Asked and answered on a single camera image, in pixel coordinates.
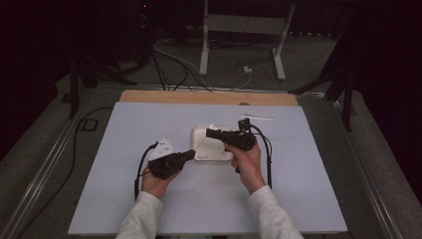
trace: metal stand leg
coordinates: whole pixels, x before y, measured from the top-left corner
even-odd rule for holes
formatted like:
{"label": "metal stand leg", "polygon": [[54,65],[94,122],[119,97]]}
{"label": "metal stand leg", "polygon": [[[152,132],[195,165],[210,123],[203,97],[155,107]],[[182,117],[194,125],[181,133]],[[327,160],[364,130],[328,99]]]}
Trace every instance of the metal stand leg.
{"label": "metal stand leg", "polygon": [[274,65],[276,66],[277,79],[279,81],[284,81],[286,79],[285,70],[283,69],[282,58],[280,57],[280,55],[282,53],[282,49],[285,44],[286,37],[288,36],[288,33],[289,33],[289,27],[292,21],[292,16],[295,11],[295,7],[296,5],[292,5],[290,7],[289,13],[286,16],[286,22],[285,22],[285,26],[283,27],[283,32],[280,35],[279,46],[277,48],[273,48]]}
{"label": "metal stand leg", "polygon": [[202,53],[201,53],[201,64],[199,65],[199,75],[205,77],[208,71],[208,0],[204,1],[204,36],[202,39]]}

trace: white stand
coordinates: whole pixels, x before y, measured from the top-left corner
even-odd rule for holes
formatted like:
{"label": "white stand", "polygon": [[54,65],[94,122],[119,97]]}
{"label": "white stand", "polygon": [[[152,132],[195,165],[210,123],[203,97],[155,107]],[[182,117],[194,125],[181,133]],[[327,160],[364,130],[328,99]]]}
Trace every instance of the white stand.
{"label": "white stand", "polygon": [[290,7],[286,18],[210,15],[208,14],[208,0],[205,0],[204,33],[202,40],[201,63],[199,66],[200,76],[205,77],[208,71],[208,31],[243,32],[280,35],[280,43],[277,48],[273,49],[273,57],[277,71],[277,79],[279,81],[284,81],[286,79],[286,75],[280,55],[289,32],[295,7],[296,5],[292,5]]}

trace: wooden strip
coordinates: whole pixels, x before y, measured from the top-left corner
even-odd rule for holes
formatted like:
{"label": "wooden strip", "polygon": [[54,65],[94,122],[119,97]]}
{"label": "wooden strip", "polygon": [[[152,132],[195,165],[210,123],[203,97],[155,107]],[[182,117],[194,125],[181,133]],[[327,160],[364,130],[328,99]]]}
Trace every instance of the wooden strip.
{"label": "wooden strip", "polygon": [[169,92],[126,90],[121,94],[121,102],[164,103],[164,104],[210,104],[251,106],[290,106],[298,105],[294,95],[267,93],[209,93],[209,92]]}

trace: person's left hand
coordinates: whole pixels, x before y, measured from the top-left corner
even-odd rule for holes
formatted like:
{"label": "person's left hand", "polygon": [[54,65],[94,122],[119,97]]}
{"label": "person's left hand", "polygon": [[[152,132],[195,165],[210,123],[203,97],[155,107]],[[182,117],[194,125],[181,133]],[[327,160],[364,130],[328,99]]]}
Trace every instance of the person's left hand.
{"label": "person's left hand", "polygon": [[[143,173],[146,173],[147,171],[149,171],[149,165],[143,170]],[[142,177],[142,185],[140,190],[148,192],[156,198],[161,199],[162,196],[164,196],[168,184],[170,184],[171,180],[173,180],[179,174],[179,172],[174,173],[167,179],[155,177],[151,172],[146,173]]]}

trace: white sleeve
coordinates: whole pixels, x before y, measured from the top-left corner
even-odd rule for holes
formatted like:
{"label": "white sleeve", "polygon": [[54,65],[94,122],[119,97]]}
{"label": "white sleeve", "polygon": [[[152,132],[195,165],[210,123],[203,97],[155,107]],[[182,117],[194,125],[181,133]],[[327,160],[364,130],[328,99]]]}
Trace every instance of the white sleeve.
{"label": "white sleeve", "polygon": [[259,223],[261,238],[304,238],[289,214],[279,205],[270,186],[266,185],[252,193],[248,205]]}
{"label": "white sleeve", "polygon": [[116,239],[155,238],[162,202],[155,196],[140,191],[136,204],[121,223]]}

